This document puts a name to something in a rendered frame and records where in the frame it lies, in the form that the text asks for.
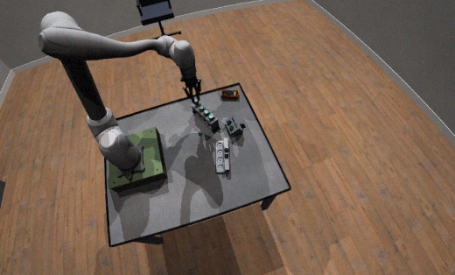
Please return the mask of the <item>orange digital multimeter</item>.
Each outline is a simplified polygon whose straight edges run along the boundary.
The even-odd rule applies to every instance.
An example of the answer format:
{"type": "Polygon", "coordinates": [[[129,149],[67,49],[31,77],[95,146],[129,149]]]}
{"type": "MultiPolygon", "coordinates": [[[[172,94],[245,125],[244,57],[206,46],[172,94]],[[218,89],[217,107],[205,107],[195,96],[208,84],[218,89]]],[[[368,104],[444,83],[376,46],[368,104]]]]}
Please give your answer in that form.
{"type": "Polygon", "coordinates": [[[222,90],[221,91],[221,98],[238,99],[239,98],[239,91],[238,90],[222,90]]]}

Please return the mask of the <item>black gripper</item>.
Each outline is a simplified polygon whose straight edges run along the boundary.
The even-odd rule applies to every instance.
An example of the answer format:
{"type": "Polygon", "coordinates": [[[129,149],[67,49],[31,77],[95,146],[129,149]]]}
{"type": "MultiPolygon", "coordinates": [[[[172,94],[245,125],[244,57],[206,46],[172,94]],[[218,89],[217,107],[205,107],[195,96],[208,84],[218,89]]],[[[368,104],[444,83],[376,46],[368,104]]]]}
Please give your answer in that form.
{"type": "Polygon", "coordinates": [[[196,96],[197,96],[197,99],[200,101],[200,96],[199,96],[199,94],[200,94],[200,91],[201,91],[201,85],[200,85],[201,79],[200,79],[200,78],[197,79],[197,77],[196,77],[196,75],[195,75],[193,78],[190,78],[190,79],[184,78],[184,80],[185,80],[185,87],[182,88],[182,89],[184,89],[184,91],[185,91],[187,97],[188,97],[189,99],[191,98],[191,99],[192,99],[192,102],[195,104],[194,97],[193,97],[193,87],[194,87],[194,89],[195,89],[196,92],[197,92],[197,93],[195,92],[195,93],[197,94],[197,95],[196,95],[196,96]],[[196,85],[195,82],[197,83],[197,85],[196,85]],[[197,87],[197,88],[196,88],[196,87],[197,87]],[[187,88],[189,88],[189,93],[188,93],[188,91],[187,91],[187,88]],[[190,94],[190,95],[189,95],[189,94],[190,94]]]}

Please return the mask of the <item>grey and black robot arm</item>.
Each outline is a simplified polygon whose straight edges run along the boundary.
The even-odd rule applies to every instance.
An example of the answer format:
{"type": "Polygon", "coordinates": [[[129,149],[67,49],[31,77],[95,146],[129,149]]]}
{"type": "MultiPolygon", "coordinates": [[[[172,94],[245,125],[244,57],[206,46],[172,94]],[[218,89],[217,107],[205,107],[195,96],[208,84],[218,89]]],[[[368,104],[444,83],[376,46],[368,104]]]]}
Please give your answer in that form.
{"type": "MultiPolygon", "coordinates": [[[[197,73],[190,43],[170,36],[120,42],[85,32],[71,16],[61,11],[46,14],[40,28],[40,50],[61,61],[87,112],[87,125],[99,144],[101,154],[117,166],[116,176],[120,178],[127,174],[127,179],[130,179],[133,173],[143,172],[144,147],[139,145],[135,148],[122,132],[112,111],[105,109],[86,60],[126,58],[154,50],[158,55],[172,59],[182,76],[190,79],[197,73]]],[[[185,82],[183,77],[180,81],[185,82]]]]}

